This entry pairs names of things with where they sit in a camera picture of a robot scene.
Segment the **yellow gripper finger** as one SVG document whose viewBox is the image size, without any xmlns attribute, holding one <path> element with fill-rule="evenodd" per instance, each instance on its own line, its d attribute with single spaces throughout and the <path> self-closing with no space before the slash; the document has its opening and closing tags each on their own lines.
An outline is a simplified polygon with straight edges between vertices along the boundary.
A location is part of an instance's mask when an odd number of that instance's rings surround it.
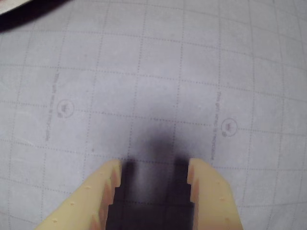
<svg viewBox="0 0 307 230">
<path fill-rule="evenodd" d="M 191 158 L 187 183 L 194 203 L 194 230 L 243 229 L 229 183 L 210 164 Z"/>
<path fill-rule="evenodd" d="M 121 162 L 105 162 L 37 227 L 37 230 L 104 230 L 115 189 L 121 184 Z"/>
</svg>

